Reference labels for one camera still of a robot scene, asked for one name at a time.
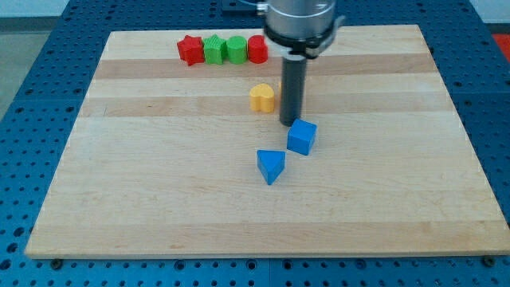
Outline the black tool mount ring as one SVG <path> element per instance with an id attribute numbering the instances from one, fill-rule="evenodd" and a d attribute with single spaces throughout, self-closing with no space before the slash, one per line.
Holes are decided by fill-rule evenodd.
<path id="1" fill-rule="evenodd" d="M 264 25 L 265 36 L 276 45 L 285 47 L 287 54 L 300 55 L 307 59 L 316 59 L 335 40 L 338 29 L 344 24 L 345 16 L 337 17 L 331 25 L 323 32 L 313 37 L 285 37 L 281 32 Z"/>

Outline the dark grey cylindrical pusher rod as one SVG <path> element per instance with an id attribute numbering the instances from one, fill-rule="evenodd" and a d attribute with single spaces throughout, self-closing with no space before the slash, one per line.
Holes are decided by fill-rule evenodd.
<path id="1" fill-rule="evenodd" d="M 304 98 L 307 59 L 290 54 L 282 57 L 280 122 L 292 126 L 300 118 Z"/>

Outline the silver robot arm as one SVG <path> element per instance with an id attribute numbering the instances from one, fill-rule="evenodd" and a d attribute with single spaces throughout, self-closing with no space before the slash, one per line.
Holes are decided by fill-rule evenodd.
<path id="1" fill-rule="evenodd" d="M 268 0 L 256 4 L 264 17 L 264 34 L 282 56 L 280 122 L 291 126 L 300 118 L 307 63 L 333 44 L 346 20 L 335 0 Z"/>

